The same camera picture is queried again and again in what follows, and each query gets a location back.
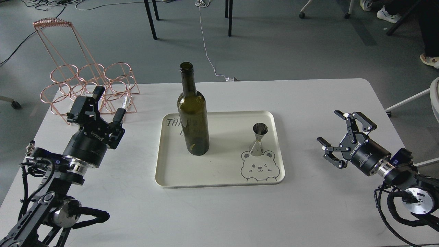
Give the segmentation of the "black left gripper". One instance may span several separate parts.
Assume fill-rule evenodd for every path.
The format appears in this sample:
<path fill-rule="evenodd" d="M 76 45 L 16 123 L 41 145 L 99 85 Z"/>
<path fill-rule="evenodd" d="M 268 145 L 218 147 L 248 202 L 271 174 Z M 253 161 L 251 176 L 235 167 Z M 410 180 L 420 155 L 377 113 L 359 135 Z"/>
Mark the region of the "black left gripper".
<path fill-rule="evenodd" d="M 67 113 L 67 122 L 85 124 L 71 137 L 64 156 L 78 158 L 94 168 L 100 167 L 107 149 L 117 148 L 125 133 L 122 128 L 125 108 L 118 108 L 110 123 L 97 121 L 98 102 L 104 92 L 103 86 L 96 86 L 91 96 L 78 96 Z"/>

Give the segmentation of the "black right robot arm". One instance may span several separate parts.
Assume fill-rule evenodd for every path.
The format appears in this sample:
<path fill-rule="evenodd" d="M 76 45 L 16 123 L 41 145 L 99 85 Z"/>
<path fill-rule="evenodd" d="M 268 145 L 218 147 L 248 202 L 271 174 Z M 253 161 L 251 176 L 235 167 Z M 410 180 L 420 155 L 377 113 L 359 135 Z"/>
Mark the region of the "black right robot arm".
<path fill-rule="evenodd" d="M 391 216 L 400 224 L 419 227 L 429 226 L 438 231 L 438 217 L 432 213 L 438 209 L 438 179 L 422 175 L 414 166 L 412 153 L 401 148 L 394 156 L 369 138 L 377 125 L 360 111 L 343 113 L 334 111 L 347 125 L 347 133 L 338 146 L 332 146 L 322 137 L 324 158 L 335 167 L 343 169 L 351 162 L 367 176 L 378 174 L 383 184 L 374 191 L 376 208 L 385 226 L 398 239 L 415 246 L 401 237 L 388 223 L 383 214 L 381 197 L 387 192 L 387 205 Z"/>

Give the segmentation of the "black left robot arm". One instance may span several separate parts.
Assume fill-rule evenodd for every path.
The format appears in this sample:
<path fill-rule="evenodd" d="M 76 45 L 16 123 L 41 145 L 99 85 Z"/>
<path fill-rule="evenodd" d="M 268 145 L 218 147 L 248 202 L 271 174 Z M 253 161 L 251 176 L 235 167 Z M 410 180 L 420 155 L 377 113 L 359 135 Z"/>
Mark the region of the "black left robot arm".
<path fill-rule="evenodd" d="M 28 174 L 44 178 L 35 192 L 25 194 L 17 224 L 1 240 L 2 247 L 47 247 L 58 233 L 56 246 L 63 247 L 72 229 L 109 219 L 107 212 L 83 207 L 68 196 L 70 186 L 82 185 L 87 169 L 99 167 L 107 149 L 116 149 L 125 133 L 125 109 L 119 108 L 110 123 L 100 117 L 98 102 L 104 92 L 103 86 L 96 86 L 91 96 L 76 98 L 67 120 L 79 130 L 63 154 L 35 149 L 34 142 L 28 145 L 22 163 L 23 185 L 28 185 Z"/>

